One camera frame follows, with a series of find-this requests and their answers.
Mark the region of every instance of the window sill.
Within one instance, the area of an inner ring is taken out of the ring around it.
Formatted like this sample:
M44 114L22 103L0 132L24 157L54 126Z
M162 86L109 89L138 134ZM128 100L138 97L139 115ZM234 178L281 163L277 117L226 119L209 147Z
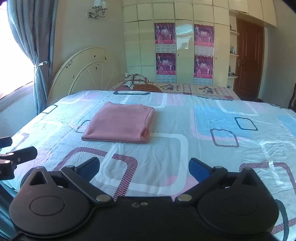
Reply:
M10 94L4 96L0 99L0 112L10 106L12 103L18 101L19 99L23 98L24 96L33 92L33 82L30 82L15 91L11 92Z

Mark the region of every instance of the cream headboard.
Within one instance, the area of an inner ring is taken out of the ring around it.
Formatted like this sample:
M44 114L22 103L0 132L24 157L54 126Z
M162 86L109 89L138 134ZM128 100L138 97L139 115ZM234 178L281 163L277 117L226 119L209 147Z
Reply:
M59 69L47 105L86 90L108 90L124 79L117 58L110 51L90 47L71 56Z

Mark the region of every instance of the corner shelf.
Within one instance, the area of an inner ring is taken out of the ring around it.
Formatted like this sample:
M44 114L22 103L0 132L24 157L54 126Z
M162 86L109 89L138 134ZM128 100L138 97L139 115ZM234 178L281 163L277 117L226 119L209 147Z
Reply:
M238 32L236 32L236 31L233 31L233 30L230 30L230 33L231 33L231 34L236 34L236 35L239 35L239 33L238 33Z

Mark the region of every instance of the patterned bedspread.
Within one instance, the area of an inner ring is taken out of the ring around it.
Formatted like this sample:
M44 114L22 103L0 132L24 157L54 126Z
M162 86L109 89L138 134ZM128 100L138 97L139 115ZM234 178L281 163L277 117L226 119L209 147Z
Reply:
M110 90L115 91L122 84L123 81L113 86ZM226 87L166 83L152 84L157 86L164 93L195 95L204 98L240 100L234 91Z
M89 121L107 101L155 108L147 144L81 140ZM266 103L137 91L83 91L48 107L0 153L31 145L38 150L35 160L18 166L15 179L5 181L17 190L32 167L59 170L97 156L100 171L91 183L115 199L123 195L176 197L198 183L188 171L192 157L231 172L251 167L287 211L287 218L280 214L273 234L282 240L287 225L288 240L294 240L295 138L296 114Z

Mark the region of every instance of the poster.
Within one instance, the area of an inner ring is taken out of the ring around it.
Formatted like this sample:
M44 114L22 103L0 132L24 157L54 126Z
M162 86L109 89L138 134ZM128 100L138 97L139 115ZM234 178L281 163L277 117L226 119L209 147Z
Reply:
M194 56L194 84L213 85L213 57Z
M156 80L162 83L176 83L176 54L156 53Z
M176 53L176 30L174 23L155 23L157 53Z
M195 54L214 56L214 27L194 25Z

